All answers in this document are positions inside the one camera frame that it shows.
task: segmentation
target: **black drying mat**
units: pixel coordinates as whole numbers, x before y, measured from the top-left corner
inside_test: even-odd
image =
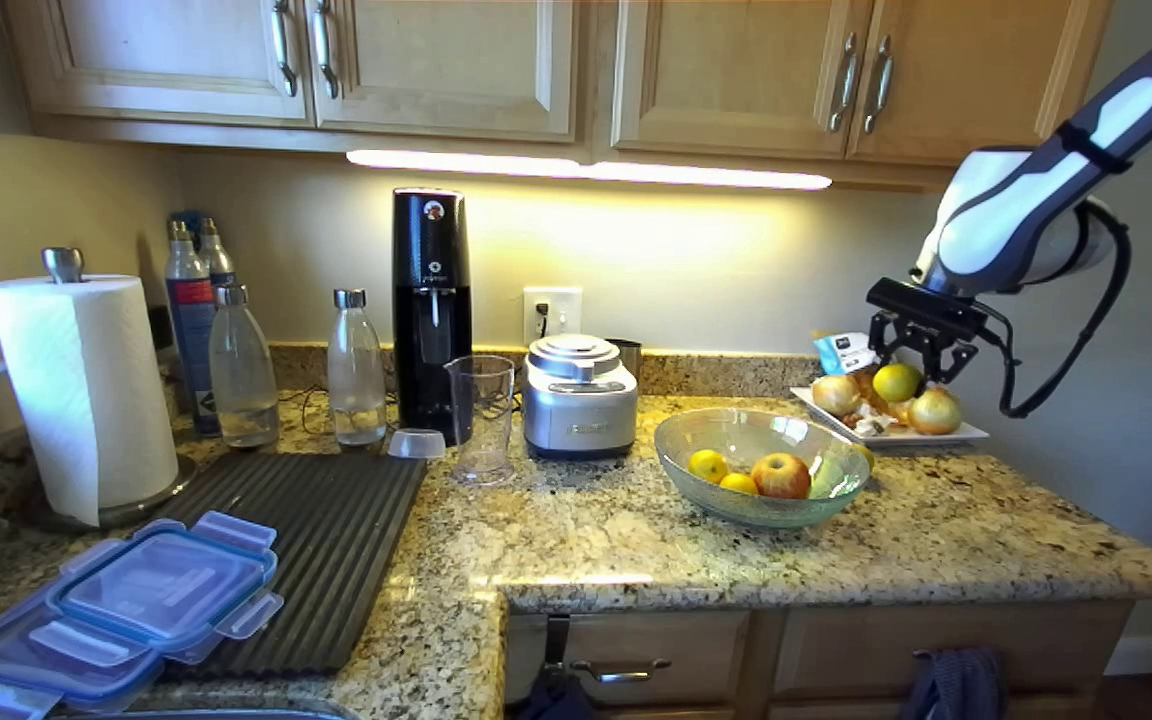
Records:
[[[419,458],[394,456],[222,456],[204,467],[160,517],[190,524],[204,513],[231,513],[277,529],[281,616],[246,640],[220,643],[170,681],[272,681],[330,675],[353,656],[386,554],[399,540]]]

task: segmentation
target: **glass bowl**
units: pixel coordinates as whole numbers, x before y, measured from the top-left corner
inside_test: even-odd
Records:
[[[804,499],[741,497],[686,473],[686,456],[717,446],[730,467],[752,467],[769,450],[793,450],[812,467]],[[786,413],[675,413],[657,424],[657,458],[671,488],[696,508],[741,529],[809,529],[846,508],[866,485],[864,442]]]

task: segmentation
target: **glass bottle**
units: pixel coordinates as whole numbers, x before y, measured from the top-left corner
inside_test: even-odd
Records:
[[[246,306],[246,282],[217,289],[210,318],[210,396],[220,436],[226,446],[261,446],[281,436],[281,387],[272,381],[272,354],[262,331]]]
[[[168,306],[178,354],[178,387],[199,436],[217,436],[217,402],[210,402],[210,366],[206,366],[206,336],[217,318],[217,289],[190,253],[190,233],[170,215],[168,222]]]
[[[368,292],[330,289],[335,327],[327,339],[327,413],[335,442],[374,442],[382,436],[382,366]]]
[[[199,233],[199,258],[204,258],[204,272],[210,276],[210,282],[226,282],[231,281],[231,258],[222,253],[222,238],[220,238],[220,227],[210,215],[204,215],[204,233]]]

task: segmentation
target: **rice cooker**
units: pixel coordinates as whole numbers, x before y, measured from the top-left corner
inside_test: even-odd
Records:
[[[529,347],[522,431],[545,458],[626,456],[639,385],[599,336],[540,336]]]

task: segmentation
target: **blue container lid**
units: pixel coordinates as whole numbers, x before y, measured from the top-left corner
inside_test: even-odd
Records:
[[[112,707],[162,658],[199,663],[220,640],[254,635],[281,612],[272,540],[262,524],[206,513],[194,529],[155,519],[95,543],[0,616],[0,688],[22,688],[0,697]]]

